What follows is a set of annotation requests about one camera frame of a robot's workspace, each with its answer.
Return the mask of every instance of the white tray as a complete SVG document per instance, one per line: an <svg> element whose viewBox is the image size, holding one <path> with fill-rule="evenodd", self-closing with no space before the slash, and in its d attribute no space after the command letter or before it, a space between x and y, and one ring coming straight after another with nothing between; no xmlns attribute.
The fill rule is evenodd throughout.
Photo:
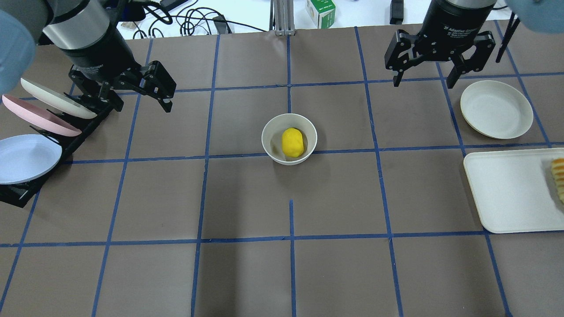
<svg viewBox="0 0 564 317"><path fill-rule="evenodd" d="M550 173L564 148L478 152L464 169L484 228L496 234L564 230L564 204Z"/></svg>

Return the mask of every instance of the black dish rack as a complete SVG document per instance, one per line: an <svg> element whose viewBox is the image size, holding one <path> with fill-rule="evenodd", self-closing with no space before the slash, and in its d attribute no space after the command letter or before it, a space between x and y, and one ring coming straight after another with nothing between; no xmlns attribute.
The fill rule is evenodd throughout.
<svg viewBox="0 0 564 317"><path fill-rule="evenodd" d="M55 165L45 175L30 180L28 182L12 184L12 185L0 185L0 201L6 202L10 205L23 208L28 201L35 195L49 179L49 177L57 170L57 168L66 162L66 160L74 153L80 145L86 140L86 138L96 130L96 128L108 117L108 115L114 110L121 110L124 102L120 97L114 92L110 91L109 98L106 102L93 96L82 95L79 97L72 97L68 94L67 97L73 99L75 102L82 104L84 107L88 108L90 111L96 113L96 117L92 119L82 119L71 116L67 113L60 113L54 115L58 116L62 120L81 130L82 133L76 137L64 137L62 135L54 134L46 130L38 130L30 126L33 130L43 135L45 138L52 142L60 145L63 148L63 153L59 162Z"/></svg>

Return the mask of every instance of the white bowl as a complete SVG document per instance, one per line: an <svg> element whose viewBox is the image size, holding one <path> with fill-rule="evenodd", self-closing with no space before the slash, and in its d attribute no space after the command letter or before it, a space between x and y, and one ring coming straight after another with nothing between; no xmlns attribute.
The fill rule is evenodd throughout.
<svg viewBox="0 0 564 317"><path fill-rule="evenodd" d="M282 133L290 127L302 132L305 149L303 154L294 158L287 157L282 152ZM306 117L295 113L285 113L276 116L262 129L262 147L275 162L282 165L296 165L305 161L317 146L317 130Z"/></svg>
<svg viewBox="0 0 564 317"><path fill-rule="evenodd" d="M533 121L527 98L499 81L483 80L468 86L462 93L460 108L471 127L496 139L520 137Z"/></svg>

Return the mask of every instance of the pink plate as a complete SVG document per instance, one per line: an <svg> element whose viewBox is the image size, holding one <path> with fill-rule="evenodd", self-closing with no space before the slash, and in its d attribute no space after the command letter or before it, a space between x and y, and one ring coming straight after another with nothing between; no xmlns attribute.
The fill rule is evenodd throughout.
<svg viewBox="0 0 564 317"><path fill-rule="evenodd" d="M2 95L4 105L11 112L29 123L66 137L76 137L82 131L65 122L51 112L36 107L14 96Z"/></svg>

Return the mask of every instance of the white plate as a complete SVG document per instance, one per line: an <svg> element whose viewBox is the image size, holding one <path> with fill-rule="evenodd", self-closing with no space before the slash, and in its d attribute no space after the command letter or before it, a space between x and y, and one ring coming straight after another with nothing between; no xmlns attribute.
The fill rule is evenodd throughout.
<svg viewBox="0 0 564 317"><path fill-rule="evenodd" d="M471 127L496 139L520 137L532 125L527 98L499 81L483 80L468 86L460 98L460 108Z"/></svg>
<svg viewBox="0 0 564 317"><path fill-rule="evenodd" d="M88 110L88 108L43 85L22 78L21 86L35 98L54 108L66 112L71 116L83 119L92 119L96 117L96 113Z"/></svg>
<svg viewBox="0 0 564 317"><path fill-rule="evenodd" d="M61 146L39 134L0 140L0 184L19 184L45 175L62 153Z"/></svg>
<svg viewBox="0 0 564 317"><path fill-rule="evenodd" d="M564 204L550 173L564 148L477 152L464 169L484 228L496 234L564 230Z"/></svg>

